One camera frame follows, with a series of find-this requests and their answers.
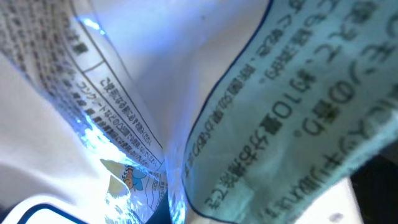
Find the cream snack bag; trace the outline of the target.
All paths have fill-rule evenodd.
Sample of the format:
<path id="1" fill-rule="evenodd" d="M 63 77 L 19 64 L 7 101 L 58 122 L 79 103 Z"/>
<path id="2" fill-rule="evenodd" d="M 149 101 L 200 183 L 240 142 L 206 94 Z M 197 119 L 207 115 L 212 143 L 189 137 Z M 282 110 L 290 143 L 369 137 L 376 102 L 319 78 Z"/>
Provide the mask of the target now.
<path id="1" fill-rule="evenodd" d="M 1 221 L 294 223 L 397 140 L 397 2 L 1 2 Z"/>

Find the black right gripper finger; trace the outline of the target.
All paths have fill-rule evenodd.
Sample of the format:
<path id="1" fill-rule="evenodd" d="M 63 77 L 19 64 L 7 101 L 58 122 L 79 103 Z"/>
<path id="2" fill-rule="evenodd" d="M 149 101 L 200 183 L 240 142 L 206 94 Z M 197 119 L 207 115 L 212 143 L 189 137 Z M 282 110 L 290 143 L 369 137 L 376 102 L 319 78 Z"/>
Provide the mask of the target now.
<path id="1" fill-rule="evenodd" d="M 367 224 L 397 224 L 397 142 L 386 146 L 351 176 Z"/>

